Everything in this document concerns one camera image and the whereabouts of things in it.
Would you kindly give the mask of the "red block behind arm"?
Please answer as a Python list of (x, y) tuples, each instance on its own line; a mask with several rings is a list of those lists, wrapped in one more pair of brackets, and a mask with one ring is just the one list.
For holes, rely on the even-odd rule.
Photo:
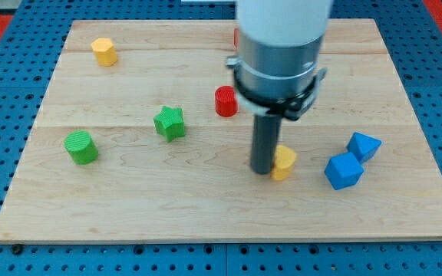
[(238, 48), (238, 37), (239, 37), (239, 29), (234, 28), (234, 30), (233, 30), (233, 47), (236, 51)]

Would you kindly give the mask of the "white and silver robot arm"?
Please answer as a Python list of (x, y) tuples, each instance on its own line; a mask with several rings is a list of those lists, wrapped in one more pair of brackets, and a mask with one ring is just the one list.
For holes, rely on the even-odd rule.
[(238, 0), (236, 55), (228, 57), (240, 105), (258, 116), (298, 120), (326, 71), (318, 54), (332, 0)]

